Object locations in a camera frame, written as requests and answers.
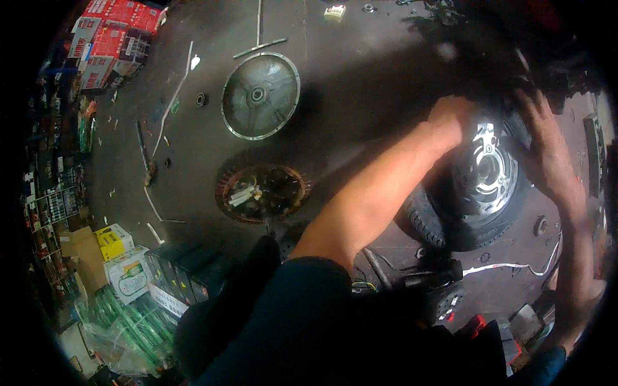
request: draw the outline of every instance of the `person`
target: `person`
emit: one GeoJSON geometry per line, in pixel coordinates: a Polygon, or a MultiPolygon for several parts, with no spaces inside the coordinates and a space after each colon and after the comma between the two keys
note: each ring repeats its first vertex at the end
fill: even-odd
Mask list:
{"type": "Polygon", "coordinates": [[[555,327],[527,367],[507,379],[495,322],[469,340],[442,326],[417,323],[409,312],[416,305],[402,303],[403,298],[396,306],[387,301],[359,306],[352,299],[356,255],[384,231],[425,174],[471,138],[475,105],[447,96],[426,121],[325,205],[283,264],[273,239],[264,237],[237,276],[237,283],[250,285],[232,282],[213,302],[189,308],[179,322],[175,353],[192,384],[393,384],[451,378],[551,383],[573,351],[602,285],[593,280],[585,189],[547,99],[539,91],[532,97],[522,90],[516,94],[532,143],[530,149],[512,144],[510,150],[530,181],[558,207],[564,236],[555,327]]]}

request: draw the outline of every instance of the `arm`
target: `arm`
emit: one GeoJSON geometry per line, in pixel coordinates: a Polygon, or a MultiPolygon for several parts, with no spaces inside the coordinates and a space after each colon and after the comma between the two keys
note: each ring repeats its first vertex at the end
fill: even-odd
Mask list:
{"type": "Polygon", "coordinates": [[[386,229],[434,163],[462,142],[471,102],[441,98],[429,119],[356,175],[307,227],[290,257],[321,256],[351,272],[354,257],[386,229]]]}
{"type": "Polygon", "coordinates": [[[569,149],[547,99],[537,92],[533,101],[521,90],[518,97],[532,135],[531,150],[519,148],[519,159],[527,177],[558,207],[564,236],[556,286],[556,324],[541,350],[562,346],[568,355],[604,283],[593,278],[593,240],[586,191],[575,176],[569,149]]]}

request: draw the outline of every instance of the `hand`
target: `hand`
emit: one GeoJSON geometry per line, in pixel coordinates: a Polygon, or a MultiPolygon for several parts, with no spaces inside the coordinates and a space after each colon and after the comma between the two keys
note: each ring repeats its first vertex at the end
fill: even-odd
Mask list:
{"type": "Polygon", "coordinates": [[[447,145],[447,150],[455,148],[470,131],[470,121],[476,113],[476,105],[463,96],[445,96],[431,108],[427,122],[431,130],[438,134],[438,140],[447,145]]]}
{"type": "Polygon", "coordinates": [[[517,90],[516,94],[522,104],[522,118],[530,131],[532,143],[530,150],[520,143],[511,143],[515,156],[523,163],[528,179],[543,194],[559,208],[571,209],[581,201],[584,191],[575,176],[569,148],[549,103],[540,91],[536,92],[534,101],[523,90],[517,90]]]}

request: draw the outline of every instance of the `concrete floor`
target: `concrete floor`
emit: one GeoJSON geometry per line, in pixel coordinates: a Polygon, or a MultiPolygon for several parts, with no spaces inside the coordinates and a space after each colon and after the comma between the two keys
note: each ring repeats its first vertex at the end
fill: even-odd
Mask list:
{"type": "MultiPolygon", "coordinates": [[[[363,3],[346,2],[343,21],[331,24],[323,17],[326,4],[319,0],[264,1],[262,41],[288,38],[270,50],[296,64],[302,95],[289,124],[258,142],[245,141],[228,131],[219,106],[224,82],[241,62],[232,56],[255,44],[257,1],[186,1],[173,7],[153,43],[147,65],[119,90],[116,103],[110,95],[98,98],[96,136],[101,146],[95,138],[88,191],[96,228],[105,226],[105,216],[109,224],[117,222],[127,229],[136,243],[155,248],[155,238],[146,227],[149,222],[165,240],[215,243],[226,256],[242,258],[264,234],[264,228],[235,222],[216,207],[213,192],[223,164],[246,154],[266,154],[266,159],[306,173],[314,190],[288,222],[312,219],[356,170],[422,119],[438,97],[486,84],[487,79],[477,76],[478,72],[475,75],[458,60],[440,56],[430,36],[410,30],[409,23],[401,21],[412,7],[423,15],[422,2],[409,7],[397,6],[394,1],[377,2],[378,10],[372,14],[361,11],[363,3]],[[179,111],[167,117],[164,134],[170,146],[161,141],[154,157],[159,166],[169,157],[172,167],[160,167],[150,188],[163,219],[186,221],[175,224],[157,220],[144,194],[135,120],[146,117],[154,136],[143,132],[143,137],[148,154],[152,154],[161,116],[184,74],[191,41],[201,62],[180,90],[179,111]],[[210,95],[208,106],[195,106],[199,92],[210,95]],[[117,133],[112,131],[116,119],[117,133]],[[108,192],[113,189],[116,192],[110,197],[108,192]]],[[[565,113],[559,117],[577,172],[586,182],[582,119],[591,109],[588,96],[578,94],[567,101],[565,113]]],[[[555,205],[532,189],[515,224],[494,245],[456,253],[455,257],[464,269],[482,265],[479,257],[487,252],[489,263],[530,263],[540,270],[557,241],[559,230],[553,224],[558,221],[555,205]],[[532,229],[542,214],[551,226],[535,238],[532,229]]],[[[413,264],[419,246],[394,223],[372,243],[397,266],[413,264]]],[[[377,283],[364,258],[358,258],[357,264],[377,283]]],[[[397,272],[384,269],[396,280],[397,272]]],[[[510,316],[538,297],[544,280],[526,270],[514,274],[510,269],[466,277],[465,300],[449,327],[456,328],[478,313],[510,316]]]]}

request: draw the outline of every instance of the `yellow box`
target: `yellow box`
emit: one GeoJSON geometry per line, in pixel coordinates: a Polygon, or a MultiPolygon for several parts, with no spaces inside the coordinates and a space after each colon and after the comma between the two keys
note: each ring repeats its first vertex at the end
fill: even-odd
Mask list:
{"type": "Polygon", "coordinates": [[[96,241],[105,261],[125,253],[135,247],[133,238],[118,224],[99,229],[95,232],[96,241]]]}

